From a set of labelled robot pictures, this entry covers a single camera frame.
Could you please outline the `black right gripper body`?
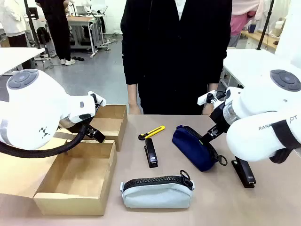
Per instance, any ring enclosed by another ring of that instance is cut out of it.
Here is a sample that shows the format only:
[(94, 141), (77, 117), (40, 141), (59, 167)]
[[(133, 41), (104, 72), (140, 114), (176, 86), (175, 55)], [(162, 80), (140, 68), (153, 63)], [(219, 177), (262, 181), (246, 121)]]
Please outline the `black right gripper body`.
[(218, 107), (216, 107), (213, 112), (210, 114), (211, 120), (215, 123), (210, 131), (214, 133), (227, 133), (230, 125), (226, 122), (223, 116), (223, 109), (225, 107), (225, 103), (222, 102)]

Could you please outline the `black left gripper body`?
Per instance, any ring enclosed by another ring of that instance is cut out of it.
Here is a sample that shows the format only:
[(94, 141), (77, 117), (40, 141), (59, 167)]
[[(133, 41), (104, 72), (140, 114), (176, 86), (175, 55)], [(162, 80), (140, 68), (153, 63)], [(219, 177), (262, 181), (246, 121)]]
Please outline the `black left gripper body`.
[(59, 121), (59, 127), (67, 129), (71, 133), (78, 133), (82, 128), (82, 123), (74, 123), (69, 119), (69, 117), (65, 117)]

